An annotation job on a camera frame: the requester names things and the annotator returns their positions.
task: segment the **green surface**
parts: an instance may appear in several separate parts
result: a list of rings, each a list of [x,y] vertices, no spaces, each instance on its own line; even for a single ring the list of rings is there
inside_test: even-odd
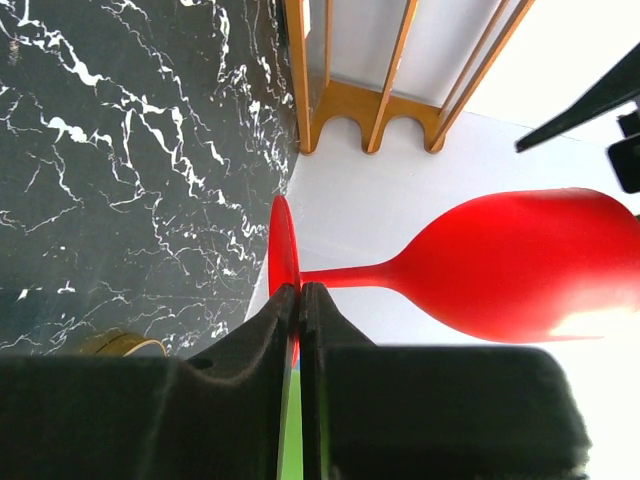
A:
[[[291,372],[281,480],[302,480],[302,408],[300,372]]]

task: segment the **gold object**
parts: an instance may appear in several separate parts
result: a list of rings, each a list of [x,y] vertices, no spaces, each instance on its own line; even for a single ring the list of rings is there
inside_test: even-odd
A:
[[[130,355],[167,356],[167,350],[158,340],[143,337],[137,333],[123,333],[103,344],[94,352],[96,355]]]

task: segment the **marble wall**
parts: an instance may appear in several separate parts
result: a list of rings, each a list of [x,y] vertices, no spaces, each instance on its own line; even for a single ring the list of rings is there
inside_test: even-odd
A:
[[[296,157],[279,0],[0,0],[0,354],[244,318]]]

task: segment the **wooden rack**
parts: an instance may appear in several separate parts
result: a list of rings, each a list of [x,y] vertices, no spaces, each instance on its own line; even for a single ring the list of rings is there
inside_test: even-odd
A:
[[[300,130],[300,151],[303,154],[309,155],[315,151],[322,128],[334,117],[348,117],[355,120],[362,131],[363,151],[376,153],[380,149],[387,124],[398,116],[411,117],[419,122],[424,130],[425,150],[429,153],[439,152],[444,145],[447,132],[534,2],[534,0],[500,0],[444,104],[437,107],[397,97],[391,93],[418,1],[407,0],[384,87],[382,92],[377,92],[331,78],[333,0],[325,0],[324,85],[319,101],[312,109],[303,1],[285,0],[294,96]],[[515,7],[507,8],[514,2],[516,2]],[[505,21],[508,11],[511,11],[511,14]]]

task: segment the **white wall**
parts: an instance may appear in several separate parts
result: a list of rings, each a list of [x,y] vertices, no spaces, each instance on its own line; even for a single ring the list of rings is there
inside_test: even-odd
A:
[[[386,260],[440,214],[498,191],[590,187],[640,213],[640,195],[620,190],[602,147],[558,138],[516,155],[513,143],[527,131],[463,114],[442,153],[429,156],[417,124],[400,119],[389,125],[380,152],[367,156],[354,123],[330,122],[317,153],[299,158],[288,195],[302,268]],[[332,296],[342,313],[379,344],[485,343],[441,325],[389,290],[332,290]],[[266,297],[263,275],[250,315]],[[568,372],[587,420],[595,442],[590,465],[594,480],[637,471],[630,463],[637,444],[632,439],[640,431],[637,346],[608,340],[545,348]]]
[[[405,3],[334,0],[332,74],[381,88]],[[496,4],[421,1],[394,91],[440,105]],[[633,0],[536,0],[466,110],[532,128],[542,125],[638,43],[638,19],[640,2]],[[610,143],[617,135],[615,116],[569,136]]]

